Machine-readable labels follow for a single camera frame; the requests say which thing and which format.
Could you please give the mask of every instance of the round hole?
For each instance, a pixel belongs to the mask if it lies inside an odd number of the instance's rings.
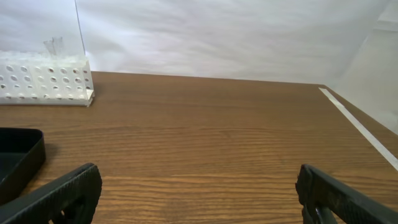
[[[14,71],[14,68],[11,65],[7,65],[6,69],[7,69],[8,72],[13,72]]]

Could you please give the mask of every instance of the white perforated rack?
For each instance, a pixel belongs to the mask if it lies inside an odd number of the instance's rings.
[[[84,56],[0,52],[0,104],[89,106],[94,97]]]

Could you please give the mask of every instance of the tabletop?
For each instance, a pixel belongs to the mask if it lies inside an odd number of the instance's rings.
[[[311,164],[398,211],[397,171],[321,85],[93,73],[80,106],[0,106],[4,127],[44,132],[25,192],[93,162],[93,223],[302,223],[294,183]],[[398,138],[333,93],[398,155]]]

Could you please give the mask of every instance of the black tray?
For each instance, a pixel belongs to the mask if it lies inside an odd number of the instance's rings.
[[[42,131],[0,128],[0,205],[19,196],[44,160]]]

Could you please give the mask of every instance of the white tape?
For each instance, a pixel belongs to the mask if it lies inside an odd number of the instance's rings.
[[[327,89],[319,88],[325,96],[346,116],[356,129],[398,170],[398,159],[384,147]]]

